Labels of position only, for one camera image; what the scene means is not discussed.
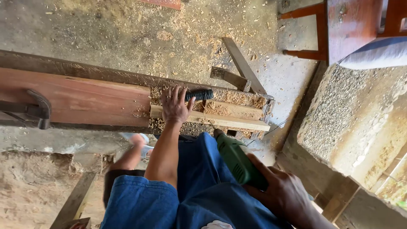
flip-flop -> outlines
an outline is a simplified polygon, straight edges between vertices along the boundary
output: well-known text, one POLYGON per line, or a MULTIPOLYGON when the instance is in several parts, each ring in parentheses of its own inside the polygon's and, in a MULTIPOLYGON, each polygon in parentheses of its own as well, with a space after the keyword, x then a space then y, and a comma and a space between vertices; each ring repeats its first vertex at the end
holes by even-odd
POLYGON ((120 132, 119 133, 122 137, 124 137, 125 139, 127 139, 129 142, 130 142, 130 138, 134 135, 134 134, 140 134, 143 138, 144 138, 144 140, 146 141, 146 144, 145 145, 143 145, 143 148, 141 149, 141 158, 146 158, 147 157, 147 154, 148 154, 148 152, 149 152, 149 150, 152 150, 152 149, 154 149, 154 146, 149 146, 149 145, 147 145, 149 142, 150 142, 150 140, 149 140, 149 138, 145 135, 145 134, 142 134, 142 133, 123 133, 123 132, 120 132))

wood clamp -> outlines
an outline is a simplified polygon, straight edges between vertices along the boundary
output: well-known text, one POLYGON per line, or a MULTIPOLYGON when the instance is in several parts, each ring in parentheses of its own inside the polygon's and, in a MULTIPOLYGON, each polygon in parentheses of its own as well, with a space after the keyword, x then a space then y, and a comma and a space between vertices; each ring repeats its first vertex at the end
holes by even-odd
POLYGON ((27 93, 36 100, 38 105, 0 101, 0 111, 23 123, 25 123, 25 120, 14 113, 39 118, 38 128, 41 130, 48 129, 50 127, 51 103, 46 97, 33 89, 28 89, 27 93))

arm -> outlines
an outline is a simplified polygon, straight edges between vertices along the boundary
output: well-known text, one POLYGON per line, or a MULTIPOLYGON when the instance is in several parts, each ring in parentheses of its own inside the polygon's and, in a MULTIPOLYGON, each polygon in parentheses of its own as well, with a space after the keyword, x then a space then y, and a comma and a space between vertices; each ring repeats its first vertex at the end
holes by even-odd
POLYGON ((150 181, 165 181, 177 188, 178 168, 178 136, 181 125, 186 122, 194 106, 195 97, 185 106, 186 88, 180 95, 181 86, 169 87, 161 94, 162 118, 165 122, 164 130, 158 139, 147 165, 144 177, 150 181))
POLYGON ((269 187, 265 192, 248 185, 245 185, 244 188, 275 216, 285 219, 298 229, 336 229, 312 206, 298 177, 275 167, 267 168, 253 154, 247 156, 269 182, 269 187))

person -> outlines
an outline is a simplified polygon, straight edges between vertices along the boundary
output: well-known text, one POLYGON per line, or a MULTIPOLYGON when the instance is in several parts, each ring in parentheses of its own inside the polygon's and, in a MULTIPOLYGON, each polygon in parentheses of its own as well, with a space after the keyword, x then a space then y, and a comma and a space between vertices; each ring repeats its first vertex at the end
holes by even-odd
POLYGON ((105 175, 105 216, 110 228, 335 228, 312 206, 301 181, 247 156, 265 176, 265 192, 239 185, 219 155, 216 140, 204 132, 195 139, 179 135, 192 111, 186 88, 169 87, 161 95, 165 122, 145 171, 140 161, 144 138, 105 175))

green power drill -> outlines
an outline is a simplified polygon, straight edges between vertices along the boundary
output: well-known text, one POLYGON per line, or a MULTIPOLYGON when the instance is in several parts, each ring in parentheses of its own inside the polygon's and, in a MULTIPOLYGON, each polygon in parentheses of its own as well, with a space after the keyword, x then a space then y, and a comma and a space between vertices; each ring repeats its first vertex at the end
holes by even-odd
POLYGON ((218 143, 219 154, 236 181, 241 185, 248 184, 266 191, 269 183, 246 156, 251 153, 249 148, 244 143, 226 136, 220 129, 215 129, 213 136, 218 143))

